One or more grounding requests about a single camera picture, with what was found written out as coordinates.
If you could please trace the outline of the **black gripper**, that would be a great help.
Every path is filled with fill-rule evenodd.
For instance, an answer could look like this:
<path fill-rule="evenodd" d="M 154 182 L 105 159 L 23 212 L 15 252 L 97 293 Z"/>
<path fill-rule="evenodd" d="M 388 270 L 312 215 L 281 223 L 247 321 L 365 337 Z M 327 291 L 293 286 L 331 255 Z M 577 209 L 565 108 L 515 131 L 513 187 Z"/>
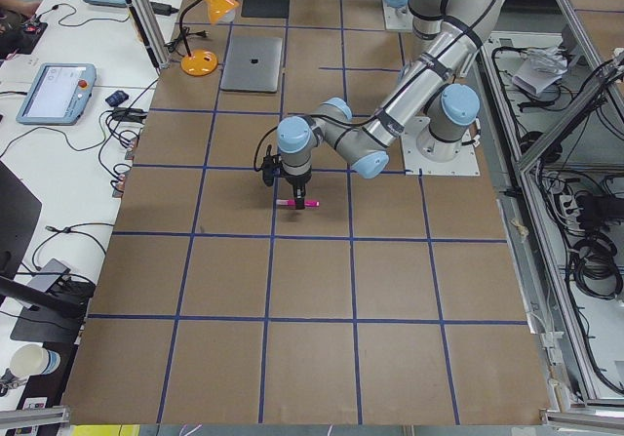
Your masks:
<path fill-rule="evenodd" d="M 306 196 L 306 184 L 311 179 L 311 172 L 307 171 L 301 175 L 285 174 L 284 178 L 292 186 L 294 206 L 297 210 L 303 209 L 303 200 Z"/>

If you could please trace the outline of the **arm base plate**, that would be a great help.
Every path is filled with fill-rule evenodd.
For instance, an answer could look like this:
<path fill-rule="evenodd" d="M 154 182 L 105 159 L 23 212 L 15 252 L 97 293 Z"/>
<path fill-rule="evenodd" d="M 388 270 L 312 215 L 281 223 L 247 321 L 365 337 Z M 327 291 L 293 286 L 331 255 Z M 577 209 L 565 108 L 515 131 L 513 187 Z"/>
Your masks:
<path fill-rule="evenodd" d="M 478 177 L 476 143 L 464 129 L 462 140 L 442 142 L 430 133 L 430 119 L 414 117 L 400 137 L 405 172 L 412 176 Z"/>
<path fill-rule="evenodd" d="M 385 29 L 391 32 L 411 32 L 412 19 L 408 6 L 394 8 L 382 3 Z"/>

